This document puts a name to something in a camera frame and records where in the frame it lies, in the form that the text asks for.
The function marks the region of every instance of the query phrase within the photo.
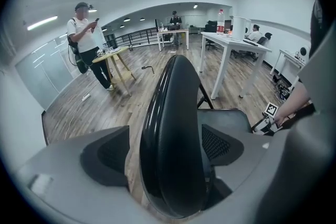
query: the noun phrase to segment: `plastic bottle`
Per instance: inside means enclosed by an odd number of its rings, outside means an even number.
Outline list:
[[[220,9],[217,18],[217,34],[224,34],[224,22],[224,12]]]

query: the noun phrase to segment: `white t-shirt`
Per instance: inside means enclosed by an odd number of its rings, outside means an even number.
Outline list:
[[[83,31],[83,29],[89,24],[87,19],[79,20],[77,18],[74,18],[76,21],[73,21],[73,19],[68,21],[67,29],[68,29],[68,36],[71,34],[77,34]],[[93,38],[93,34],[91,32],[91,28],[88,29],[84,36],[78,41],[78,51],[79,52],[85,52],[90,49],[96,48],[96,43]]]
[[[248,35],[248,38],[253,42],[258,42],[262,36],[262,33],[260,33],[259,31],[253,31],[251,34]]]

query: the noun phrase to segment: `hand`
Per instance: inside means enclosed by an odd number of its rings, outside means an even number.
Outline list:
[[[96,26],[97,26],[97,22],[91,22],[86,26],[86,28],[90,29],[90,28],[95,28]]]
[[[278,123],[279,126],[282,125],[282,123],[284,122],[285,117],[280,115],[279,113],[277,113],[274,117],[274,121],[276,121]]]

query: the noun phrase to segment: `fluorescent light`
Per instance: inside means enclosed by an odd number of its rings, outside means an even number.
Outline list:
[[[43,63],[44,62],[44,60],[41,62],[41,63]],[[39,63],[36,67],[34,67],[34,68],[37,68],[41,63]]]
[[[36,50],[34,50],[31,54],[35,53],[36,51],[38,51],[40,48],[44,47],[45,45],[47,45],[48,43],[45,43],[44,45],[42,45],[41,47],[37,48]]]
[[[51,54],[50,56],[53,56],[54,54],[58,53],[59,50],[56,50],[53,54]]]
[[[64,43],[65,43],[65,42],[61,43],[60,45],[57,45],[57,46],[55,47],[55,49],[56,49],[57,47],[59,47],[59,46],[63,45]]]
[[[46,55],[46,54],[43,54],[42,56],[38,57],[33,63],[37,62],[37,60],[42,58],[44,55]]]
[[[54,17],[51,17],[51,18],[42,20],[42,21],[40,21],[40,22],[38,22],[38,23],[35,23],[35,24],[33,24],[33,25],[28,26],[28,27],[27,27],[27,30],[30,31],[30,30],[32,30],[32,29],[34,29],[34,28],[36,28],[36,27],[39,27],[39,26],[41,26],[41,25],[43,25],[43,24],[46,24],[46,23],[51,22],[52,20],[56,20],[56,19],[57,19],[57,16],[54,16]]]

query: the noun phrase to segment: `white desk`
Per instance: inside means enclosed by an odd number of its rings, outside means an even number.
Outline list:
[[[160,42],[160,36],[162,36],[162,47],[164,48],[164,39],[163,35],[165,34],[173,34],[173,33],[185,33],[185,39],[186,39],[186,46],[187,50],[189,50],[189,29],[180,29],[180,30],[172,30],[172,31],[160,31],[157,32],[157,41],[159,43],[159,50],[161,51],[161,42]]]
[[[229,63],[229,60],[230,60],[231,50],[244,50],[244,51],[251,51],[251,52],[259,53],[259,57],[252,71],[252,74],[247,80],[245,87],[242,89],[242,91],[239,94],[240,97],[244,97],[245,94],[252,87],[257,77],[258,70],[261,67],[261,64],[265,58],[265,54],[267,52],[271,52],[271,50],[255,42],[254,44],[258,46],[253,46],[249,43],[243,42],[242,40],[227,38],[222,35],[218,35],[217,33],[202,32],[201,34],[203,35],[203,37],[202,37],[201,64],[199,66],[200,72],[203,72],[203,67],[204,67],[205,39],[209,39],[221,45],[224,48],[222,61],[220,63],[220,68],[219,68],[219,72],[218,72],[217,79],[215,82],[214,90],[211,93],[212,100],[214,100],[218,96],[219,87],[222,85],[222,81],[223,81],[224,74],[227,68],[227,64]]]
[[[189,33],[190,34],[195,34],[195,33],[193,33],[193,29],[197,29],[197,34],[200,34],[201,33],[201,31],[203,30],[205,30],[205,27],[189,27]]]
[[[294,66],[296,66],[298,69],[301,69],[302,67],[305,66],[305,63],[302,62],[301,60],[297,59],[294,57],[293,54],[291,54],[289,51],[286,51],[286,50],[279,50],[279,56],[278,56],[278,60],[277,62],[275,63],[275,65],[273,66],[271,72],[270,72],[270,75],[272,75],[274,73],[274,70],[275,70],[275,67],[280,59],[280,56],[281,54],[283,54],[284,58],[285,58],[285,61],[282,65],[282,67],[279,69],[279,73],[278,75],[281,75],[284,67],[285,67],[285,64],[287,61],[290,61]],[[296,76],[296,78],[294,79],[294,82],[292,83],[292,88],[295,86],[295,84],[299,81],[299,76]]]

